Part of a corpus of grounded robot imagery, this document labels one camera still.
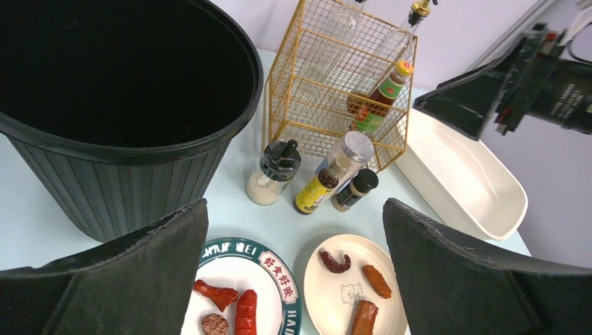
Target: black cap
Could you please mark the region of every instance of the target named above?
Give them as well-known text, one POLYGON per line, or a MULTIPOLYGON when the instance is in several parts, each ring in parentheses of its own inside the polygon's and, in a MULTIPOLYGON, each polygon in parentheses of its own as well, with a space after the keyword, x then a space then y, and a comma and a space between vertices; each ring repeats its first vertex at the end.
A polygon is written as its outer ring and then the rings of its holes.
POLYGON ((378 176, 370 169, 361 169, 352 184, 359 192, 368 193, 378 186, 378 176))
POLYGON ((275 181, 288 181, 300 168, 302 159, 296 150, 295 140, 273 142, 267 145, 259 166, 263 173, 275 181))

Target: plate rim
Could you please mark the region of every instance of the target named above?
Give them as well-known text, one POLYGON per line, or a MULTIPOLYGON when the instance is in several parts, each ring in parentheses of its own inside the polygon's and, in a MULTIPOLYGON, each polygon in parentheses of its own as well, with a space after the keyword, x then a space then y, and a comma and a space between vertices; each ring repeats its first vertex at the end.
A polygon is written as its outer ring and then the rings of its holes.
POLYGON ((294 335, 300 334, 300 331, 302 329, 302 316, 303 316, 302 315, 302 299, 304 298, 304 295, 302 295, 302 291, 298 287, 298 283, 295 280, 294 274, 292 273, 292 270, 290 269, 290 267, 288 265, 286 265, 286 262, 284 262, 281 259, 281 257, 279 257, 277 255, 277 253, 275 251, 273 251, 271 248, 269 248, 268 246, 266 246, 264 244, 261 244, 260 242, 254 241, 252 239, 246 239, 243 237, 219 237, 216 239, 211 239, 211 240, 206 241, 204 243, 203 248, 202 248, 202 252, 200 254, 200 264, 198 266, 198 271, 202 266, 207 265, 211 261, 218 259, 218 258, 226 258, 226 257, 245 258, 245 259, 250 260, 253 263, 257 264, 259 267, 262 267, 267 272, 267 275, 269 275, 276 283, 276 289, 278 290, 278 292, 280 294, 280 298, 281 298, 281 308, 282 308, 283 313, 282 313, 281 326, 278 329, 277 335, 282 335, 284 333, 284 331, 286 330, 286 327, 288 325, 288 321, 290 321, 290 320, 295 321, 295 325, 290 326, 291 329, 295 330, 294 335), (206 253, 207 247, 219 245, 224 242, 244 242, 245 244, 256 246, 256 247, 260 248, 258 255, 262 255, 265 252, 271 253, 283 265, 283 268, 288 270, 288 273, 290 275, 290 279, 292 279, 292 283, 294 284, 294 288, 296 289, 297 297, 294 300, 294 302, 288 303, 281 298, 282 291, 281 291, 281 287, 280 287, 279 282, 277 281, 276 278, 274 278, 272 276, 271 272, 263 266, 263 264, 261 264, 260 262, 256 262, 256 260, 258 260, 258 258, 254 257, 254 256, 247 257, 245 255, 240 255, 238 253, 229 253, 226 251, 223 253, 208 255, 207 259, 204 262, 202 261, 202 259, 204 257, 206 257, 205 253, 206 253), (290 317, 290 318, 286 317, 288 314, 288 309, 286 307, 287 305, 290 305, 290 310, 297 310, 297 315, 295 317, 290 317))
MULTIPOLYGON (((384 251, 384 250, 383 250, 383 249, 382 249, 382 248, 381 248, 381 247, 380 247, 378 244, 374 243, 374 242, 373 242, 373 241, 371 241, 370 239, 367 239, 366 237, 363 237, 363 236, 360 236, 360 235, 356 235, 356 234, 338 234, 338 235, 333 235, 333 236, 331 236, 331 237, 328 237, 328 238, 324 239, 322 242, 320 242, 320 243, 319 243, 319 244, 318 244, 318 245, 317 245, 317 246, 314 248, 314 250, 313 250, 313 252, 312 252, 312 254, 311 254, 311 257, 309 258, 308 262, 306 263, 306 268, 304 269, 304 280, 303 280, 303 283, 302 283, 302 286, 303 286, 303 288, 302 288, 302 289, 303 289, 303 291, 304 291, 304 305, 306 306, 306 312, 309 314, 309 317, 310 317, 310 319, 311 319, 311 322, 312 322, 313 326, 315 327, 316 331, 317 331, 319 334, 321 334, 321 335, 326 335, 326 334, 325 334, 325 333, 322 333, 322 332, 319 330, 319 327, 318 327, 317 323, 315 322, 315 320, 314 320, 314 318, 313 318, 312 314, 309 312, 309 299, 307 299, 307 298, 306 298, 306 290, 305 290, 305 287, 306 287, 306 276, 309 274, 309 265, 311 264, 311 262, 312 262, 313 260, 315 260, 315 259, 316 259, 316 254, 317 254, 317 252, 318 252, 319 248, 320 248, 320 247, 321 247, 323 244, 327 243, 329 240, 332 240, 332 239, 342 239, 342 238, 346 238, 346 237, 353 237, 353 238, 356 238, 356 239, 359 239, 359 240, 363 240, 363 241, 365 241, 365 242, 368 242, 368 243, 370 243, 371 245, 374 245, 376 248, 378 248, 378 250, 382 251, 382 253, 384 253, 384 254, 387 256, 387 259, 388 259, 388 260, 390 260, 390 261, 391 261, 391 263, 392 263, 392 259, 391 259, 390 255, 389 255, 389 254, 388 254, 386 251, 384 251)), ((407 332, 408 330, 409 330, 409 322, 406 322, 406 332, 407 332)))

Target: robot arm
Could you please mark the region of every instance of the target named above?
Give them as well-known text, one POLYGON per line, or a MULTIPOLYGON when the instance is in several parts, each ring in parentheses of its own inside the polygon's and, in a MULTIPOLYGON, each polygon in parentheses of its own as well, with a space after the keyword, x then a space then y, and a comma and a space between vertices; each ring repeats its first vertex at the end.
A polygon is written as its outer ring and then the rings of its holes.
POLYGON ((413 107, 477 140, 490 115, 498 131, 515 131, 524 115, 592 133, 592 64, 560 56, 592 20, 592 1, 561 33, 536 24, 489 64, 438 85, 413 107))

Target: black trash bin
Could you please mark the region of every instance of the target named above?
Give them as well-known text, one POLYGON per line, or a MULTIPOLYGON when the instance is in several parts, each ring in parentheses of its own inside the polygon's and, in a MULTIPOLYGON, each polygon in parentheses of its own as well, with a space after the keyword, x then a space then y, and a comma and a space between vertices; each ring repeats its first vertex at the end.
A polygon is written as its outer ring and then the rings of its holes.
POLYGON ((2 1, 0 36, 0 131, 99 241, 202 197, 262 91, 205 0, 2 1))

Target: bottle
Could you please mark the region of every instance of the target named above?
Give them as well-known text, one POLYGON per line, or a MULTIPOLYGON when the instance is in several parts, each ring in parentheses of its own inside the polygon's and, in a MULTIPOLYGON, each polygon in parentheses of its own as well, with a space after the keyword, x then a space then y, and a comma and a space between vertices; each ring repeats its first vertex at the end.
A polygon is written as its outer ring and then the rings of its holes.
MULTIPOLYGON (((394 71, 374 89, 372 94, 368 96, 368 99, 392 106, 412 73, 413 65, 411 63, 408 61, 398 61, 394 67, 394 71)), ((350 125, 350 129, 366 135, 372 134, 390 112, 390 107, 385 107, 377 103, 363 102, 356 105, 349 105, 348 110, 356 114, 355 119, 350 125)))
POLYGON ((329 167, 322 169, 303 189, 294 197, 294 208, 303 215, 312 214, 327 197, 327 193, 337 187, 339 178, 348 170, 350 160, 339 156, 329 167))
POLYGON ((300 168, 302 159, 295 140, 267 145, 246 183, 246 194, 254 203, 267 206, 276 202, 300 168))
POLYGON ((378 176, 370 169, 361 169, 352 181, 332 199, 338 211, 348 211, 358 200, 378 186, 378 176))
POLYGON ((360 25, 362 9, 367 0, 348 0, 326 18, 320 30, 323 36, 316 40, 306 56, 299 75, 314 82, 323 83, 333 68, 341 60, 346 45, 351 44, 360 25))
POLYGON ((332 196, 343 185, 355 176, 374 156, 374 146, 370 139, 357 131, 348 131, 342 138, 339 139, 335 147, 331 149, 327 157, 316 168, 315 173, 318 174, 322 169, 329 166, 329 162, 333 161, 338 156, 347 157, 350 160, 350 167, 345 175, 339 179, 339 184, 336 188, 331 190, 327 197, 332 196))
MULTIPOLYGON (((434 5, 438 4, 437 0, 433 1, 434 5)), ((420 22, 430 14, 429 4, 430 0, 414 2, 406 19, 398 28, 393 28, 387 32, 372 53, 395 64, 398 61, 410 60, 413 51, 413 36, 420 26, 420 22)), ((369 58, 359 71, 352 93, 358 96, 367 96, 367 93, 376 88, 372 85, 380 82, 378 78, 382 79, 386 71, 387 69, 379 62, 378 58, 369 58)))

